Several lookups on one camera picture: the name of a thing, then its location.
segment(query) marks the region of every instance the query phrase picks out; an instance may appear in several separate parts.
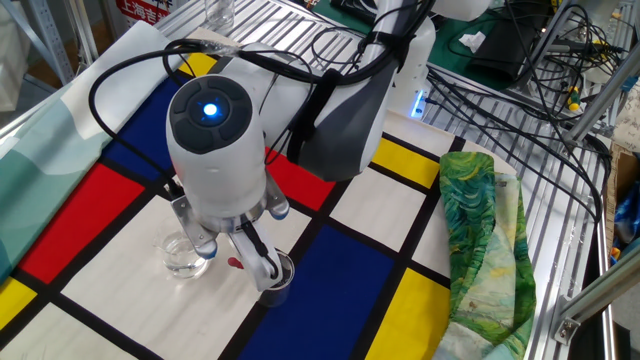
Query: green patterned cloth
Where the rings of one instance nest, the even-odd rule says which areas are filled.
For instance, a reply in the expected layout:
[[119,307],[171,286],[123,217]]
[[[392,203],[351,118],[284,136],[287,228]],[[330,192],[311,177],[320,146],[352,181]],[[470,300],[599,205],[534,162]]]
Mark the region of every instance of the green patterned cloth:
[[449,228],[449,326],[434,359],[522,359],[536,307],[520,181],[493,158],[440,159]]

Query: yellow square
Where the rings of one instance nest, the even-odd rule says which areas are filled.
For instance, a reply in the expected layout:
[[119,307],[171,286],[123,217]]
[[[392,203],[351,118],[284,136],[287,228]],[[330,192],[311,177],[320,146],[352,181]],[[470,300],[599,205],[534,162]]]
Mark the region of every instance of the yellow square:
[[373,162],[431,189],[440,164],[387,139],[380,140]]
[[447,288],[407,269],[367,360],[431,359],[449,323]]
[[[208,74],[209,70],[211,70],[213,65],[216,64],[216,59],[201,53],[193,53],[189,55],[187,61],[189,62],[189,65],[191,65],[191,68],[193,69],[193,72],[196,74],[196,76]],[[189,67],[186,63],[182,64],[179,70],[185,74],[192,75],[191,70],[189,70]]]
[[35,291],[12,277],[7,278],[0,286],[0,329],[18,315],[34,297]]

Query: clear plastic cup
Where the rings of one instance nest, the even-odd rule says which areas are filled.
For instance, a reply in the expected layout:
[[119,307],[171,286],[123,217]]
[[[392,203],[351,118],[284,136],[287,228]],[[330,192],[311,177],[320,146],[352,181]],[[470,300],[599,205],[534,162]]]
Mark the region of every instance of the clear plastic cup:
[[162,253],[162,262],[175,277],[197,278],[209,267],[209,260],[196,254],[191,241],[175,216],[164,219],[153,241]]
[[206,24],[211,30],[233,26],[234,0],[204,0]]

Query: white robot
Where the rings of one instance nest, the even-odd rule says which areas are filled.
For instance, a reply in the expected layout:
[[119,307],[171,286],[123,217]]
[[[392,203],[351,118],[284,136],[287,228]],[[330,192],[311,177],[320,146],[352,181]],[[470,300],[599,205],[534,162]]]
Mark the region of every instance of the white robot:
[[[471,20],[490,1],[439,0],[433,11]],[[411,16],[428,3],[417,7],[411,6],[414,0],[382,0],[378,17],[391,12],[377,22],[374,32],[378,35],[366,45],[360,69],[379,65],[378,57],[391,44],[385,34],[393,41],[406,35]],[[172,205],[200,256],[214,257],[216,237],[226,233],[258,291],[282,280],[279,257],[257,221],[265,210],[276,219],[283,219],[289,210],[286,197],[265,169],[265,146],[291,129],[293,135],[284,151],[289,160],[326,181],[361,173],[378,147],[388,107],[421,117],[426,62],[435,29],[428,17],[417,25],[415,37],[407,40],[411,45],[398,74],[402,57],[387,61],[361,80],[347,82],[336,74],[322,77],[303,110],[308,82],[296,76],[275,76],[265,69],[269,66],[258,66],[241,54],[221,59],[211,74],[180,88],[169,106],[166,129],[171,160],[185,195]],[[272,49],[251,44],[243,50]],[[295,58],[276,53],[265,56],[309,76]]]

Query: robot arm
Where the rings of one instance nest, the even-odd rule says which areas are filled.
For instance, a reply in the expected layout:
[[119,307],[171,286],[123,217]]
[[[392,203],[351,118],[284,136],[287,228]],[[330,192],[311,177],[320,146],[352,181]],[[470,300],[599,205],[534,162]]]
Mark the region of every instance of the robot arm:
[[[374,32],[404,36],[415,13],[392,10],[411,4],[415,4],[414,0],[382,2],[379,14],[387,15],[378,15],[381,19]],[[416,71],[425,71],[435,38],[428,17],[414,33],[426,45],[409,50],[408,67],[399,75],[402,79],[416,79]],[[271,49],[262,44],[243,49],[255,50]],[[368,43],[361,67],[372,66],[388,50],[378,41]],[[295,59],[273,53],[269,57],[306,71]],[[350,179],[364,170],[380,141],[388,94],[398,66],[399,60],[393,58],[361,81],[339,84],[328,98],[324,94],[325,103],[316,111],[315,119],[298,119],[307,121],[312,130],[312,135],[307,134],[296,149],[301,167],[325,181]],[[217,235],[229,234],[244,268],[256,288],[263,291],[281,280],[282,270],[258,219],[265,210],[282,219],[289,209],[285,196],[265,169],[265,146],[271,146],[285,129],[292,128],[292,119],[305,105],[308,91],[320,85],[310,89],[308,83],[297,79],[274,77],[269,69],[241,57],[219,61],[212,72],[185,84],[169,106],[169,153],[185,192],[172,205],[200,256],[215,256]],[[415,101],[422,99],[419,82],[407,80],[407,84],[399,84],[401,87],[410,89],[409,104],[421,102]]]

